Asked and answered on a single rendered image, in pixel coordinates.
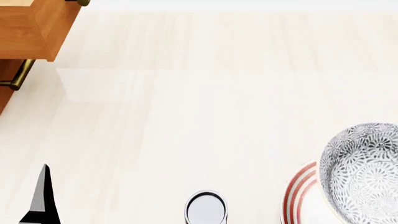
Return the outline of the black and white patterned bowl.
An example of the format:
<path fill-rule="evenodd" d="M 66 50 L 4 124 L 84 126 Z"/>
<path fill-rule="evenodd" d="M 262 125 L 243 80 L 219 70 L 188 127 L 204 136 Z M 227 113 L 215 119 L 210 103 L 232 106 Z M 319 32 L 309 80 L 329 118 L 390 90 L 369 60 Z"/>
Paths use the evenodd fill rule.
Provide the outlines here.
<path fill-rule="evenodd" d="M 398 125 L 364 123 L 339 132 L 324 148 L 317 176 L 344 224 L 398 224 Z"/>

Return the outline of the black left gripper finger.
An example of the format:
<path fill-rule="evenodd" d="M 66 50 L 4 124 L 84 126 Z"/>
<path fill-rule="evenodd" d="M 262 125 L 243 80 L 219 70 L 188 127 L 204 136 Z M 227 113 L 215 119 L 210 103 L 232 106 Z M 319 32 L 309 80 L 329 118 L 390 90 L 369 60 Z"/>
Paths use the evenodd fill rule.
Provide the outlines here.
<path fill-rule="evenodd" d="M 57 211 L 50 168 L 47 164 L 44 164 L 40 171 L 29 210 L 32 212 Z"/>

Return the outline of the white ramekin with black rim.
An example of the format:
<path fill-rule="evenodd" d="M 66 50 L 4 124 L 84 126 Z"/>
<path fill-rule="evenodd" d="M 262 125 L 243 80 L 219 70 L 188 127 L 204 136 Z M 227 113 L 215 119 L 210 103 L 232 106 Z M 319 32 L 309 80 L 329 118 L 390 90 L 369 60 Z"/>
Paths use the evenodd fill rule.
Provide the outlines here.
<path fill-rule="evenodd" d="M 193 194 L 184 207 L 185 224 L 227 224 L 228 204 L 213 190 Z"/>

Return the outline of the white plate with red stripes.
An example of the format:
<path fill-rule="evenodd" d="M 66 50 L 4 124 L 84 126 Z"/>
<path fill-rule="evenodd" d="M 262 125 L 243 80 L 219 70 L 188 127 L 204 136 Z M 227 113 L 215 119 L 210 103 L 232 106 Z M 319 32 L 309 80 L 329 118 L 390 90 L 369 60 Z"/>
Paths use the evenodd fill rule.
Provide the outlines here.
<path fill-rule="evenodd" d="M 323 198 L 317 162 L 307 162 L 287 182 L 280 204 L 280 224 L 343 224 Z"/>

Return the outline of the wooden cabinet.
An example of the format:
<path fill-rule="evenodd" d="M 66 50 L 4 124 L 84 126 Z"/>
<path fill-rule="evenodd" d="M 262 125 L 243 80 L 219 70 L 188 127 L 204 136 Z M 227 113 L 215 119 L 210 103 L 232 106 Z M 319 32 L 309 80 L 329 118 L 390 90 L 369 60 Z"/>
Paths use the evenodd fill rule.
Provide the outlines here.
<path fill-rule="evenodd" d="M 76 1 L 0 0 L 0 60 L 55 61 L 81 8 Z M 0 86 L 0 114 L 14 92 Z"/>

